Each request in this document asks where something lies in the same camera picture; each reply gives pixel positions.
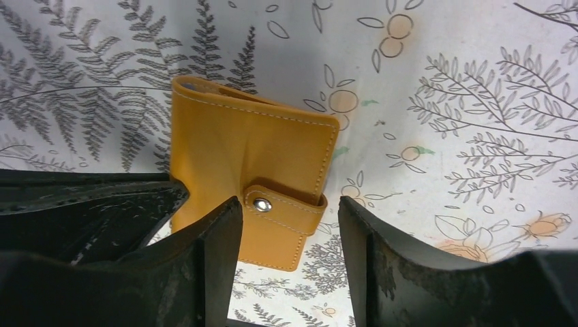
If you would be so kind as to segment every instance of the folded wallet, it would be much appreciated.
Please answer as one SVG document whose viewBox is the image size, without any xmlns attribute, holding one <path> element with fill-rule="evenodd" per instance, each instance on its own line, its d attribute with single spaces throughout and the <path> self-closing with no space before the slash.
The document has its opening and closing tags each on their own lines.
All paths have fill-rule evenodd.
<svg viewBox="0 0 578 327">
<path fill-rule="evenodd" d="M 190 194 L 172 232 L 238 196 L 239 260 L 294 271 L 327 207 L 338 120 L 191 76 L 172 92 L 170 173 Z"/>
</svg>

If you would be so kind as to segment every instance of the wallet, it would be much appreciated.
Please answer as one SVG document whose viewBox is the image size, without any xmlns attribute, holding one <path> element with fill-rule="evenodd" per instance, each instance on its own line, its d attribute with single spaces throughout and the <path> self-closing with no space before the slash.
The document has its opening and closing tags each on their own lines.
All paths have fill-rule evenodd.
<svg viewBox="0 0 578 327">
<path fill-rule="evenodd" d="M 339 121 L 222 85 L 172 81 L 170 174 L 189 190 L 176 232 L 231 196 L 243 204 L 239 261 L 294 271 L 327 207 Z"/>
</svg>

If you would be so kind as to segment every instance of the silver snap button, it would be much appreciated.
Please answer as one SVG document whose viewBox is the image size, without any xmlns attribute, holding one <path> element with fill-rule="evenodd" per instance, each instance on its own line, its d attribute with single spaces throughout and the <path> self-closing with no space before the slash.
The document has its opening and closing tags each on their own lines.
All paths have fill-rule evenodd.
<svg viewBox="0 0 578 327">
<path fill-rule="evenodd" d="M 268 200 L 262 198 L 256 198 L 255 201 L 253 201 L 253 206 L 261 213 L 268 213 L 273 208 Z"/>
</svg>

